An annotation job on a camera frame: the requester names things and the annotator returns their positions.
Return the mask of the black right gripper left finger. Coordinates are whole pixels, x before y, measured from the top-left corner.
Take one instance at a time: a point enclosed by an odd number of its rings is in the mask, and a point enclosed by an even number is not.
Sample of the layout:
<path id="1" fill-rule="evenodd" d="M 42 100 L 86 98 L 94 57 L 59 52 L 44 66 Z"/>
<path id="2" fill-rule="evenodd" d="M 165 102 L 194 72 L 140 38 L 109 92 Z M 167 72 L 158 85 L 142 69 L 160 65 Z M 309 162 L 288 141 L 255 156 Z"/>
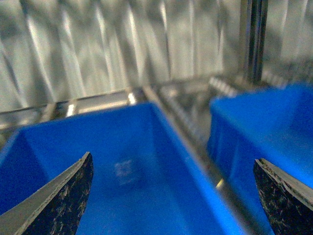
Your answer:
<path id="1" fill-rule="evenodd" d="M 0 217 L 2 235 L 74 235 L 86 210 L 94 175 L 86 152 L 76 163 Z"/>

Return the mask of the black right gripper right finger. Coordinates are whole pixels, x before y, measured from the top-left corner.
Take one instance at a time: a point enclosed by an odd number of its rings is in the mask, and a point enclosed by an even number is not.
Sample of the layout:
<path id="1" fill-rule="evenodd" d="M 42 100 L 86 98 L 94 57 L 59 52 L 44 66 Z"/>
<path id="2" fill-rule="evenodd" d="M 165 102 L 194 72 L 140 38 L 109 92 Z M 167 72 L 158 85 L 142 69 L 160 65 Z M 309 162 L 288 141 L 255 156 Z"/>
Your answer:
<path id="1" fill-rule="evenodd" d="M 313 189 L 261 158 L 253 174 L 259 199 L 276 235 L 313 233 Z"/>

